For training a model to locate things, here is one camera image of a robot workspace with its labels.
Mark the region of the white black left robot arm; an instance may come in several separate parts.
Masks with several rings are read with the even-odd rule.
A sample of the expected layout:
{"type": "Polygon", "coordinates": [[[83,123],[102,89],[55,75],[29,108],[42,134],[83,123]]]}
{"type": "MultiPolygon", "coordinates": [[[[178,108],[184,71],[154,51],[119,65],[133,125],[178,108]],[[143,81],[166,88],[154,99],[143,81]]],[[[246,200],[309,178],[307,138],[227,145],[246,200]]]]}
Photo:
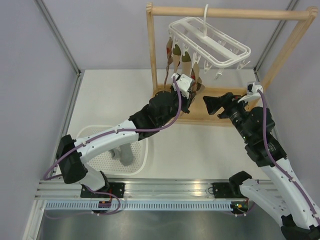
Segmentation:
{"type": "Polygon", "coordinates": [[[56,159],[64,183],[80,183],[99,198],[107,196],[110,185],[106,175],[87,163],[104,152],[129,147],[155,135],[181,112],[189,113],[195,96],[195,92],[178,93],[171,87],[169,91],[157,92],[141,110],[113,128],[78,139],[69,134],[63,136],[56,159]]]}

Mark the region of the grey sock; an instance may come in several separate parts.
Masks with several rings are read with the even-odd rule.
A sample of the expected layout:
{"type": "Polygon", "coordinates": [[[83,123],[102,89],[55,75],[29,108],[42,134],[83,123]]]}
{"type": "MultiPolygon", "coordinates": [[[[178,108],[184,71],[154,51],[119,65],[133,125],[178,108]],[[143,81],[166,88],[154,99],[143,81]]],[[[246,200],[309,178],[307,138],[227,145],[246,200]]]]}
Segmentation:
{"type": "Polygon", "coordinates": [[[111,149],[109,152],[111,154],[112,159],[120,159],[121,158],[121,152],[118,149],[114,148],[114,149],[111,149]]]}
{"type": "Polygon", "coordinates": [[[120,162],[124,166],[129,166],[134,161],[134,154],[132,152],[131,144],[123,144],[120,147],[120,162]]]}

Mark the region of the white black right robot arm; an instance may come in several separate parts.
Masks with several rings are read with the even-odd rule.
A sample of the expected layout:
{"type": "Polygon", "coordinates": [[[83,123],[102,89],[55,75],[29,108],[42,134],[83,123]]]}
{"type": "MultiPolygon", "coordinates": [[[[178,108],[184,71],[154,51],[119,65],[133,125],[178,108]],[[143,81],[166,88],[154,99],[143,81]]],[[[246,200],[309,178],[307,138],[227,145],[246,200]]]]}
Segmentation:
{"type": "Polygon", "coordinates": [[[275,122],[262,91],[257,92],[262,106],[245,109],[249,96],[228,92],[219,97],[204,96],[207,112],[220,119],[229,119],[245,143],[249,158],[269,177],[281,199],[263,189],[245,171],[229,178],[228,191],[234,197],[252,200],[279,225],[287,240],[318,240],[320,238],[320,208],[311,199],[288,156],[272,135],[275,122]]]}

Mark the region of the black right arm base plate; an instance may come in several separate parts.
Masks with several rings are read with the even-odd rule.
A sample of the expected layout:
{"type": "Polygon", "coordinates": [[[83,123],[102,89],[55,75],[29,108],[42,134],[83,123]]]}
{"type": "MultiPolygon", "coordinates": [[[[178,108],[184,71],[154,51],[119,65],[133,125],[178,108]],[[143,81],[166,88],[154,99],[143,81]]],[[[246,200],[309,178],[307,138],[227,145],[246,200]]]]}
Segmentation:
{"type": "Polygon", "coordinates": [[[234,197],[228,182],[213,182],[210,192],[216,199],[231,199],[234,197]]]}

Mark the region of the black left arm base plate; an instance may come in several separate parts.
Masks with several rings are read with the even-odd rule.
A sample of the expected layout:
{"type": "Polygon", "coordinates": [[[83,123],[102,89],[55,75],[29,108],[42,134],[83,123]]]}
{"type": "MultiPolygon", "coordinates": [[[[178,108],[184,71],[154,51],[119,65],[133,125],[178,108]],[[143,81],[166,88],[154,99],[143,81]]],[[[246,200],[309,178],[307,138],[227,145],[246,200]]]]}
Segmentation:
{"type": "MultiPolygon", "coordinates": [[[[125,184],[123,182],[111,182],[108,186],[104,186],[101,189],[96,190],[96,192],[113,194],[116,197],[123,198],[125,193],[125,184]]],[[[91,199],[103,199],[103,198],[113,198],[112,196],[93,193],[89,191],[83,184],[81,185],[80,198],[91,198],[91,199]]]]}

